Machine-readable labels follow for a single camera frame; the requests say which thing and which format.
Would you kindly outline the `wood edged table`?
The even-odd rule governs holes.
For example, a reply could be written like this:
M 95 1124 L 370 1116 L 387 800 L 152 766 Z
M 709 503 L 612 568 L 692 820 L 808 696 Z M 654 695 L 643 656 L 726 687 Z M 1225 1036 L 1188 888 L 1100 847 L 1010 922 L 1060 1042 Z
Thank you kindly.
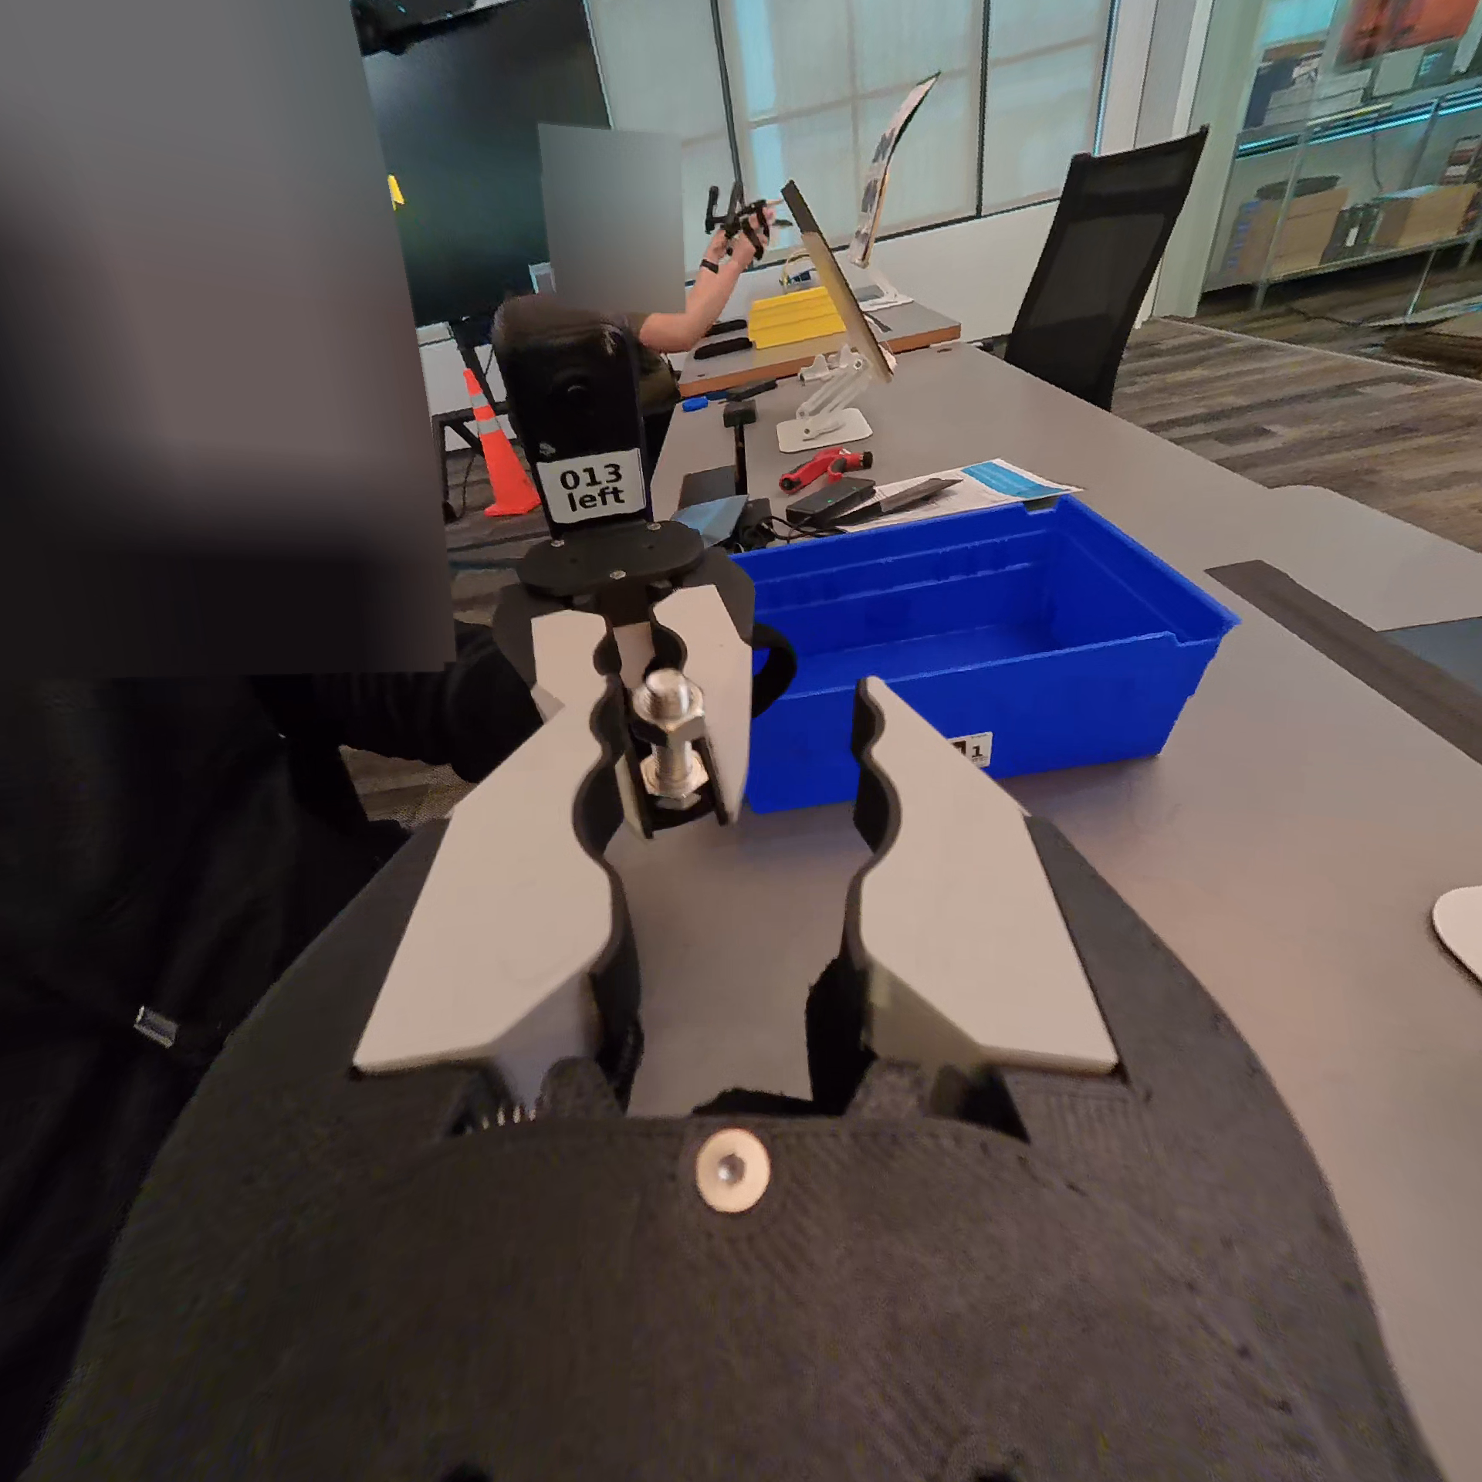
M 884 326 L 879 344 L 892 355 L 927 349 L 960 338 L 961 324 L 918 302 L 892 306 L 879 315 Z M 688 355 L 675 372 L 680 400 L 711 397 L 760 380 L 794 377 L 816 357 L 834 355 L 845 343 L 844 332 L 765 347 L 734 347 L 706 358 Z

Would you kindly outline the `black webcam bar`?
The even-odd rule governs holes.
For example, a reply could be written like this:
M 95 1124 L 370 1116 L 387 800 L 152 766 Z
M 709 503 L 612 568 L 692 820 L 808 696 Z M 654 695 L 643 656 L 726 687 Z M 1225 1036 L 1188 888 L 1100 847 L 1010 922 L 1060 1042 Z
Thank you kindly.
M 450 29 L 464 28 L 503 1 L 348 1 L 362 59 L 404 54 Z

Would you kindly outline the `black flat case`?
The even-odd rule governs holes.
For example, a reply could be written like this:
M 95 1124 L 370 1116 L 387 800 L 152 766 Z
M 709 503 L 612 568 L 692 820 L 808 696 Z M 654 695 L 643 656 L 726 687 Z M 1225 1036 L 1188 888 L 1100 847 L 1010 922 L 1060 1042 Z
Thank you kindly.
M 830 529 L 844 516 L 868 505 L 876 492 L 876 482 L 870 477 L 841 475 L 834 480 L 825 480 L 821 488 L 788 503 L 784 520 L 794 531 Z

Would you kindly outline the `black wall monitor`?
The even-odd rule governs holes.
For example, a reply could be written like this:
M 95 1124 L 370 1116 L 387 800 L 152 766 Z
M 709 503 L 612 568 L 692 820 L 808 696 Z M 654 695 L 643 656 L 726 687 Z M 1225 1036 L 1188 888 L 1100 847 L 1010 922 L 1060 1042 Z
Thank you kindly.
M 606 130 L 583 1 L 512 1 L 361 57 L 416 327 L 489 316 L 547 259 L 541 125 Z

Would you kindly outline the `orange traffic cone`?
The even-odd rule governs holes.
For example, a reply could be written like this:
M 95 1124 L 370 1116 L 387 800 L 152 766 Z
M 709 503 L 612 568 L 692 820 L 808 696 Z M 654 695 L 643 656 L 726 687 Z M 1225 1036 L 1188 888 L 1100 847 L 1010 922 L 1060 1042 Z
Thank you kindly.
M 493 403 L 473 369 L 464 367 L 462 380 L 469 395 L 472 429 L 490 491 L 484 516 L 504 519 L 533 514 L 541 506 L 540 494 L 524 463 L 515 454 Z

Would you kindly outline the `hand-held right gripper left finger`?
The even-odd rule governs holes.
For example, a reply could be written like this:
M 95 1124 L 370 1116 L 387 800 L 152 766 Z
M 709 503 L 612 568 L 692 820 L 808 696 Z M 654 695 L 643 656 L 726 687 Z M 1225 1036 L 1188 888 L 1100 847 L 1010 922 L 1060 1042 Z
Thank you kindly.
M 620 880 L 623 692 L 564 699 L 447 817 L 353 1051 L 364 1076 L 472 1067 L 504 1099 L 589 1060 L 617 1099 L 640 1064 L 640 982 Z

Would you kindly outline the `black board with wooden back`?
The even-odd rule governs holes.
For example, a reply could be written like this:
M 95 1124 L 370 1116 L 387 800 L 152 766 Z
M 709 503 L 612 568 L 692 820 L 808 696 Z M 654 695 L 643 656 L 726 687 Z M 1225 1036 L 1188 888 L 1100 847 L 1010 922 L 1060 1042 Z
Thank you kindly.
M 889 384 L 895 372 L 895 357 L 879 341 L 875 327 L 867 321 L 801 188 L 794 181 L 787 179 L 780 187 L 780 198 L 785 207 L 784 213 L 799 235 L 801 247 L 819 287 L 824 287 L 824 295 L 842 324 L 838 346 L 839 363 L 848 361 L 867 383 Z

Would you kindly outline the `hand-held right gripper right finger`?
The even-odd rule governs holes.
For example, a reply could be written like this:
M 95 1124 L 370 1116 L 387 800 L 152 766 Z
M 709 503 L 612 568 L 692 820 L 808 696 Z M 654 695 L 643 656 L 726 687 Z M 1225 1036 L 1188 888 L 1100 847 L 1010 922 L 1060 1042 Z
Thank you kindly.
M 858 681 L 845 1043 L 922 1070 L 1102 1077 L 1111 1031 L 1027 815 L 879 676 Z

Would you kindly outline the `steel hex bolt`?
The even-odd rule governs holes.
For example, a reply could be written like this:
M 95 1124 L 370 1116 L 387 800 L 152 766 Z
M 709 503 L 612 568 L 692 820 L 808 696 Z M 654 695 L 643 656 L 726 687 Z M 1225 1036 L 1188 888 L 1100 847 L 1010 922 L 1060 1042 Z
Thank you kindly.
M 699 685 L 677 668 L 646 673 L 631 695 L 632 710 L 654 718 L 679 718 L 703 708 Z M 689 812 L 703 801 L 711 784 L 706 741 L 697 747 L 662 750 L 646 746 L 638 763 L 642 786 L 657 809 Z

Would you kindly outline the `person's left forearm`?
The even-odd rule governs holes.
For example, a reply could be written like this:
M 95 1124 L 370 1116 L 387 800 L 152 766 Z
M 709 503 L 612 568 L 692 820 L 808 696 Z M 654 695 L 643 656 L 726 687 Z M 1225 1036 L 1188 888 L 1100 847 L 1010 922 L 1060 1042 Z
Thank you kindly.
M 453 659 L 435 671 L 254 676 L 251 688 L 294 783 L 320 801 L 357 801 L 344 749 L 447 767 L 475 784 L 543 725 L 492 633 L 467 622 L 453 622 Z

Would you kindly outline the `white folding stand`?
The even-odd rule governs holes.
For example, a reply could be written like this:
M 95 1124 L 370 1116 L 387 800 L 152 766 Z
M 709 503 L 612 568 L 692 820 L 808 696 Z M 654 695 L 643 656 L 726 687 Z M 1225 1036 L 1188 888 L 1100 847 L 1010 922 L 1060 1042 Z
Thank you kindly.
M 842 344 L 830 355 L 814 355 L 797 370 L 796 380 L 807 394 L 794 414 L 776 424 L 779 452 L 847 446 L 873 435 L 856 406 L 858 395 L 873 380 L 873 369 L 856 349 Z
M 1437 943 L 1454 962 L 1482 979 L 1482 886 L 1460 886 L 1435 898 L 1429 914 Z

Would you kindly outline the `printed standing banner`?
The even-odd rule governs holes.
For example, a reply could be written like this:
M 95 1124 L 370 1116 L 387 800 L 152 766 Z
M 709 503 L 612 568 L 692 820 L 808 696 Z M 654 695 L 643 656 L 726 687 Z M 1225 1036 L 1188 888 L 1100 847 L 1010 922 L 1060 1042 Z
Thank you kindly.
M 913 85 L 904 99 L 898 102 L 868 157 L 862 176 L 856 222 L 847 247 L 847 261 L 856 269 L 867 269 L 870 265 L 875 239 L 879 231 L 887 176 L 895 151 L 910 122 L 915 119 L 918 108 L 929 97 L 939 77 L 939 71 L 929 74 Z

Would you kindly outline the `black office chair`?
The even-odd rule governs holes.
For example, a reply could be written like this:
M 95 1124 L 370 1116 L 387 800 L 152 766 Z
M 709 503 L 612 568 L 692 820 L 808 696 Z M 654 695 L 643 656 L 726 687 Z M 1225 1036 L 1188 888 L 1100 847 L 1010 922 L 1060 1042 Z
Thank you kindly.
M 1207 137 L 1199 127 L 1128 151 L 1071 157 L 1003 361 L 1109 411 L 1126 343 Z

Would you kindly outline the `storage shelf with boxes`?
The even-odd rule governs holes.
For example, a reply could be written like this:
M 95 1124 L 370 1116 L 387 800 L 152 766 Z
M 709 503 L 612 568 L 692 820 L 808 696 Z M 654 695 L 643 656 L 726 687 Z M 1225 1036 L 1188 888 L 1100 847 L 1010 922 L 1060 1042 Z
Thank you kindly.
M 1478 259 L 1480 5 L 1257 3 L 1200 293 Z

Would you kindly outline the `blue storage bin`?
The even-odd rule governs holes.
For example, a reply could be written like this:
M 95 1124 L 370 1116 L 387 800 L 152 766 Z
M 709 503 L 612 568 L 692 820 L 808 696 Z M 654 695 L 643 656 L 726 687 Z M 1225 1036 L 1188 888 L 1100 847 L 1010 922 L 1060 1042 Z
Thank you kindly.
M 1237 619 L 1064 495 L 737 557 L 794 676 L 750 727 L 754 813 L 855 798 L 861 679 L 995 780 L 1156 756 Z

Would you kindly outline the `red handled pliers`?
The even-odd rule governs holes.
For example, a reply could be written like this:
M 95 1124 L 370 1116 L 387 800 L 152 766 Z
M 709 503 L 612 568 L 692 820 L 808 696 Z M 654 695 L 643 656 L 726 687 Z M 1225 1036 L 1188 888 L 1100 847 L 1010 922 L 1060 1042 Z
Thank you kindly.
M 847 448 L 828 448 L 816 451 L 805 461 L 788 469 L 777 478 L 777 488 L 784 494 L 804 491 L 817 482 L 836 483 L 844 475 L 868 471 L 875 463 L 873 451 L 850 451 Z

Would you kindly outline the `yellow parts bin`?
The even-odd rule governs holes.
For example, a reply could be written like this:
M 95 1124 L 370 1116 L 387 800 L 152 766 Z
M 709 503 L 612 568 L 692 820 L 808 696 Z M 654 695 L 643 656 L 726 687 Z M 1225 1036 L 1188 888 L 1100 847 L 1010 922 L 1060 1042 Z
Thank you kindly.
M 750 302 L 746 338 L 756 350 L 841 335 L 844 321 L 827 287 L 782 292 Z

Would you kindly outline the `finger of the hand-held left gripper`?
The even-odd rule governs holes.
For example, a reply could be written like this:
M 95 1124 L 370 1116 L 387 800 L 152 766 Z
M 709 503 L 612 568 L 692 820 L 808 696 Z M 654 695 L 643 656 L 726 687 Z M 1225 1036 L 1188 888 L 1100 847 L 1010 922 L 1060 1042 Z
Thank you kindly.
M 731 824 L 742 804 L 751 736 L 753 650 L 714 585 L 677 588 L 649 610 L 652 639 L 674 641 L 675 668 L 700 695 L 716 807 Z
M 611 628 L 597 611 L 558 608 L 529 622 L 533 684 L 529 695 L 544 724 L 581 699 L 594 699 L 601 678 L 615 678 L 623 690 L 621 756 L 614 776 L 628 829 L 649 840 L 652 818 L 640 775 L 640 744 L 632 730 L 631 692 L 652 659 L 652 631 L 646 622 Z

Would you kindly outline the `white blue leaflet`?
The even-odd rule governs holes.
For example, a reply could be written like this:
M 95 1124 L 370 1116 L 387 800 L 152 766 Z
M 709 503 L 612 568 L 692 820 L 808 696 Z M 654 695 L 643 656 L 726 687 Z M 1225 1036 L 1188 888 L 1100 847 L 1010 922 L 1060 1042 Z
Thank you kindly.
M 884 505 L 898 502 L 905 492 L 932 482 L 943 483 L 943 488 L 922 500 L 893 509 L 890 517 L 912 520 L 976 509 L 1040 506 L 1060 497 L 1083 494 L 1080 486 L 1044 478 L 1001 457 L 990 457 L 879 485 L 876 502 Z

